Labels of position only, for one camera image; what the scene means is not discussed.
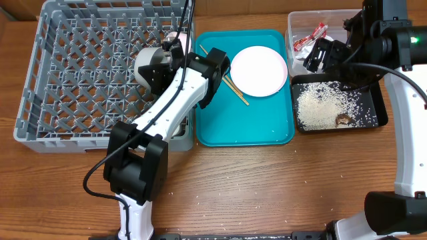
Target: dish rack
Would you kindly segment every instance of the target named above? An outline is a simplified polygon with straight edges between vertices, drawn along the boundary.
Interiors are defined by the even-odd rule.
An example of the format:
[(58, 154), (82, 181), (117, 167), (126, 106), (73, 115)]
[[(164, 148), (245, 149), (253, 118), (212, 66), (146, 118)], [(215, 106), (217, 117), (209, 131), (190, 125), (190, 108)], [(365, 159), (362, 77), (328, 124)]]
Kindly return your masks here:
[[(48, 0), (43, 5), (14, 137), (40, 153), (106, 149), (118, 121), (154, 102), (133, 74), (144, 47), (177, 31), (184, 0)], [(188, 30), (183, 22), (183, 31)], [(193, 110), (172, 151), (193, 146)]]

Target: candy wrapper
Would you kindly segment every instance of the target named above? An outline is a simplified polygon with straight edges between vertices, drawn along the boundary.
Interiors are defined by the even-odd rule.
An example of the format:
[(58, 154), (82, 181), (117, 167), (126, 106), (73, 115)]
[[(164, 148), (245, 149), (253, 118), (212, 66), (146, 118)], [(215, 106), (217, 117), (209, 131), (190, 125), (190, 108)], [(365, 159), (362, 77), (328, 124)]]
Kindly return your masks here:
[(318, 27), (314, 29), (314, 32), (310, 36), (304, 37), (303, 39), (300, 39), (294, 43), (294, 51), (301, 51), (305, 46), (314, 42), (318, 38), (325, 37), (327, 29), (327, 25), (319, 23)]

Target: wooden chopstick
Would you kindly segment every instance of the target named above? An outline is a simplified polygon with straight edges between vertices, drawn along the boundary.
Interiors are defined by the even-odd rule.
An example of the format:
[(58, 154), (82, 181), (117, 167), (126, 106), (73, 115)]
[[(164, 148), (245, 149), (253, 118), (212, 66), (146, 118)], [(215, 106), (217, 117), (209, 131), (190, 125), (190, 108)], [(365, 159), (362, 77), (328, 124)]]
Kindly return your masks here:
[[(206, 49), (203, 48), (203, 46), (199, 45), (201, 50), (203, 50), (203, 52), (207, 55), (208, 52), (206, 51)], [(222, 81), (224, 81), (224, 83), (227, 84), (227, 86), (247, 105), (249, 106), (249, 103), (246, 101), (246, 99), (243, 97), (243, 94), (240, 90), (238, 90), (238, 88), (234, 88), (234, 83), (232, 82), (232, 80), (228, 77), (225, 76), (222, 78)]]

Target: wood grain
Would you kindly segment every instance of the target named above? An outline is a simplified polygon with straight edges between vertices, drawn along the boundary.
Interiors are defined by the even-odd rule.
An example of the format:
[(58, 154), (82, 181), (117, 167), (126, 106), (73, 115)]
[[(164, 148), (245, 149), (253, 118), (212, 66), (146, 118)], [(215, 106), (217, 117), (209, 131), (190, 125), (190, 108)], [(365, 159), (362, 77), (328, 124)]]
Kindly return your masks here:
[[(411, 12), (427, 24), (427, 12)], [(286, 30), (287, 15), (198, 17), (197, 34), (234, 29)], [(36, 23), (8, 23), (0, 43), (0, 239), (87, 239), (114, 233), (114, 201), (86, 194), (86, 172), (105, 151), (38, 154), (13, 139)], [(322, 230), (363, 210), (369, 191), (392, 191), (394, 121), (374, 130), (296, 133), (276, 147), (209, 148), (171, 153), (169, 176), (153, 203), (157, 233), (290, 233)], [(109, 193), (97, 171), (89, 182)], [(425, 239), (427, 235), (403, 239)]]

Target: clear plastic container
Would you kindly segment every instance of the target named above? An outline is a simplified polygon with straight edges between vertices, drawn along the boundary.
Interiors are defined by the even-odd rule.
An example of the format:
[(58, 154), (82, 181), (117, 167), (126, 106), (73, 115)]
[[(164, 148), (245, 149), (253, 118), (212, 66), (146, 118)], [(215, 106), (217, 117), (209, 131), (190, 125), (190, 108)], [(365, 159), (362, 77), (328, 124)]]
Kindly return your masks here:
[(293, 77), (311, 73), (302, 65), (304, 60), (296, 59), (293, 48), (295, 41), (311, 35), (319, 23), (324, 23), (328, 25), (328, 36), (334, 40), (346, 42), (347, 31), (342, 28), (343, 19), (350, 19), (359, 12), (359, 9), (291, 12), (288, 16), (288, 31), (285, 36), (289, 74)]

